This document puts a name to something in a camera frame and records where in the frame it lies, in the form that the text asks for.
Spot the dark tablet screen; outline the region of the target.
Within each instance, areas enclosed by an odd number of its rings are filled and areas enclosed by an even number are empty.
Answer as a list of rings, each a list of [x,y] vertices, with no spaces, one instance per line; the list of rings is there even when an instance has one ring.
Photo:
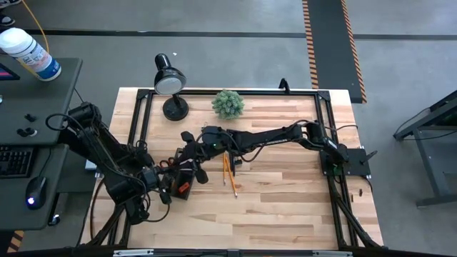
[[[19,79],[19,75],[7,68],[5,65],[0,64],[0,81],[15,81]]]

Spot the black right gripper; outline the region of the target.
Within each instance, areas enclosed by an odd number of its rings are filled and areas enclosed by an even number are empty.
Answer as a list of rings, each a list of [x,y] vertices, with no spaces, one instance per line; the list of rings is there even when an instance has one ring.
[[[183,147],[183,152],[193,152],[192,158],[200,163],[209,161],[214,157],[225,153],[229,149],[232,149],[229,140],[222,137],[212,137],[209,140],[196,143],[194,135],[189,131],[184,131],[181,133],[181,139],[186,143]],[[205,184],[209,181],[206,171],[203,170],[200,165],[194,166],[194,173],[196,180],[200,184]]]

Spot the black aluminium table frame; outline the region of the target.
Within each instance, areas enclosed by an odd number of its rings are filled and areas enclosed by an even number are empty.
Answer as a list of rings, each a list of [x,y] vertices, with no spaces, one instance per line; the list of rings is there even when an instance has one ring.
[[[188,116],[170,121],[163,115],[165,97],[155,95],[146,135],[149,153],[155,161],[166,159],[184,145],[183,131],[198,136],[204,126],[253,133],[288,126],[295,121],[323,119],[327,127],[338,129],[338,139],[350,148],[360,145],[349,94],[346,90],[241,89],[245,104],[236,120],[224,121],[212,109],[215,89],[187,89]],[[342,213],[334,213],[319,154],[297,143],[282,143],[246,156],[234,176],[238,198],[230,178],[223,183],[223,164],[216,157],[203,164],[209,181],[194,183],[187,200],[174,198],[163,205],[151,194],[150,219],[118,235],[128,248],[261,250],[335,250],[338,247],[335,220],[349,239],[349,223]]]

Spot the black floor mat orange stripes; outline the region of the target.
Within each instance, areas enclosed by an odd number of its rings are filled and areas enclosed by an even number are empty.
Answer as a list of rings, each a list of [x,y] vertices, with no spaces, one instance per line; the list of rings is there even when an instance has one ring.
[[[353,104],[367,95],[346,0],[302,0],[313,89],[347,90]]]

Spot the white wipes canister blue label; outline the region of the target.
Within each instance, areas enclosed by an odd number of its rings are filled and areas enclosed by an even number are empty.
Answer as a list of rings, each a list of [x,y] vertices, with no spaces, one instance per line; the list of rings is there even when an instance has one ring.
[[[0,49],[41,81],[52,81],[61,73],[60,63],[23,29],[1,32]]]

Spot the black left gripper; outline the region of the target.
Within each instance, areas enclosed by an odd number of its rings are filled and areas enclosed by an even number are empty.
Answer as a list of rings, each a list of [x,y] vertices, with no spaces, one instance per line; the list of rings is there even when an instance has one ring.
[[[141,181],[144,183],[147,191],[159,191],[161,202],[169,205],[172,200],[170,195],[165,189],[160,189],[159,174],[169,178],[176,178],[179,170],[174,167],[157,167],[157,166],[144,166],[141,170]]]

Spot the artificial green potted plant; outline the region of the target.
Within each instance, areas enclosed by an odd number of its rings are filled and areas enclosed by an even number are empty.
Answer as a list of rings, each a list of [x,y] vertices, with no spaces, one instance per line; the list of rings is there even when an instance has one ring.
[[[243,98],[236,91],[223,89],[211,102],[212,109],[220,119],[237,119],[244,110]]]

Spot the black side desk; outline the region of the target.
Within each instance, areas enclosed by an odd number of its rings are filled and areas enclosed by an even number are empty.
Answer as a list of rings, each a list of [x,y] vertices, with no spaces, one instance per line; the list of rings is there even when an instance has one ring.
[[[66,162],[74,157],[69,147],[59,143],[59,132],[46,127],[45,119],[66,113],[79,77],[82,60],[58,59],[61,74],[53,81],[40,81],[15,60],[0,58],[0,64],[20,76],[15,81],[0,81],[0,145],[34,147],[36,155],[27,178],[0,179],[0,231],[41,230],[48,225],[59,180]],[[24,116],[31,114],[35,122]],[[17,129],[33,128],[33,137],[21,137]],[[46,203],[39,209],[26,206],[26,187],[32,178],[47,180]]]

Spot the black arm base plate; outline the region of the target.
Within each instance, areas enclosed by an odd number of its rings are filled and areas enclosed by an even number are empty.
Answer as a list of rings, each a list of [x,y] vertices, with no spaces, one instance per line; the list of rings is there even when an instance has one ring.
[[[321,169],[324,176],[371,177],[369,155],[363,148],[344,148],[342,151],[320,151]]]

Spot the black mesh desk organizer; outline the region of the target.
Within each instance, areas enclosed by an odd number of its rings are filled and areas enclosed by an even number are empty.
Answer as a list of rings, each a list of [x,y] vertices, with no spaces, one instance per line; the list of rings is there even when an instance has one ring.
[[[191,192],[192,184],[194,182],[195,173],[194,173],[194,166],[192,163],[190,163],[190,162],[179,163],[177,161],[182,153],[183,153],[183,149],[178,148],[176,150],[176,153],[174,156],[175,162],[174,162],[173,167],[177,168],[179,170],[179,173],[176,176],[176,178],[174,178],[173,183],[171,185],[171,195],[174,198],[180,198],[182,200],[187,200],[190,195],[190,192]],[[178,188],[185,182],[190,183],[190,188],[187,191],[185,191],[184,193],[179,193]]]

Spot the black computer mouse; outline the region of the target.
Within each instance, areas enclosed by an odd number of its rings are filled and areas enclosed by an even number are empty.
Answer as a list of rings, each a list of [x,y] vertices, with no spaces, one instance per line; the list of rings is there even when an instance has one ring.
[[[41,208],[46,203],[47,180],[44,176],[32,178],[26,187],[26,206],[31,210]]]

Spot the black desk lamp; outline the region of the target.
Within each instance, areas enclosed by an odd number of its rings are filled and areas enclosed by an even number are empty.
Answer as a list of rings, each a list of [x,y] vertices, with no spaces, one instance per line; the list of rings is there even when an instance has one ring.
[[[188,103],[179,96],[186,85],[186,77],[171,65],[166,54],[157,54],[154,61],[157,68],[154,90],[160,95],[171,95],[162,106],[164,116],[170,121],[180,121],[189,113]]]

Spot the black keyboard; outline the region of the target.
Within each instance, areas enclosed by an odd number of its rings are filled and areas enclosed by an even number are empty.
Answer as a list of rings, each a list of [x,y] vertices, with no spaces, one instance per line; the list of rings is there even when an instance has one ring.
[[[0,179],[29,177],[35,155],[34,147],[0,145]]]

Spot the black metal stand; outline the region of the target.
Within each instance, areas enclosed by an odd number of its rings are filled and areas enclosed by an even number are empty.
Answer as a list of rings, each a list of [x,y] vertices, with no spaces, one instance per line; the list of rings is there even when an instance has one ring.
[[[417,207],[457,202],[447,176],[457,176],[457,90],[403,122],[393,137],[414,141],[430,181],[433,196],[416,202]]]

